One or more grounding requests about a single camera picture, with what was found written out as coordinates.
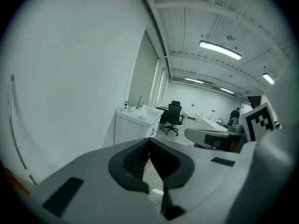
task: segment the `faucet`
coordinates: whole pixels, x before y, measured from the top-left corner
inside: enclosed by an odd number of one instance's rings
[[[140,96],[138,104],[136,105],[137,110],[139,110],[139,108],[142,108],[142,105],[140,105],[140,101],[142,101],[142,96]]]

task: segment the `ceiling light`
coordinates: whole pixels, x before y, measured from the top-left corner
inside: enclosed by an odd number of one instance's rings
[[[220,90],[223,90],[223,91],[226,91],[226,92],[228,92],[228,93],[234,94],[234,92],[232,92],[232,91],[229,91],[229,90],[227,90],[227,89],[224,89],[224,88],[220,88]]]
[[[189,78],[185,78],[185,80],[189,80],[189,81],[193,81],[193,82],[197,82],[197,83],[203,84],[203,82],[200,81],[200,80],[193,80],[193,79],[189,79]]]
[[[270,84],[274,84],[275,81],[272,79],[271,76],[268,75],[268,73],[264,73],[263,77],[270,83]]]
[[[242,56],[230,49],[227,49],[223,46],[220,46],[220,45],[217,45],[217,44],[214,44],[214,43],[210,43],[210,42],[205,42],[205,41],[200,41],[199,43],[199,46],[200,47],[203,47],[203,48],[207,48],[207,49],[211,49],[211,50],[214,50],[214,51],[218,51],[218,52],[221,52],[225,55],[228,55],[234,59],[237,59],[237,60],[240,60],[242,58]]]

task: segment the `white cabinet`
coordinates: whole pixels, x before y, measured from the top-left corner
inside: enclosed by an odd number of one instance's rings
[[[154,138],[156,136],[162,114],[163,111],[159,113],[152,124],[144,126],[135,123],[132,120],[126,119],[125,115],[120,116],[119,113],[116,112],[114,144],[143,138]]]

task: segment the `sink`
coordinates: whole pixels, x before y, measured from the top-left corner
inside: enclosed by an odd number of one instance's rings
[[[122,112],[120,110],[116,110],[116,115],[128,119],[134,123],[140,124],[142,126],[149,127],[163,114],[163,112],[163,110],[146,107],[127,113]]]

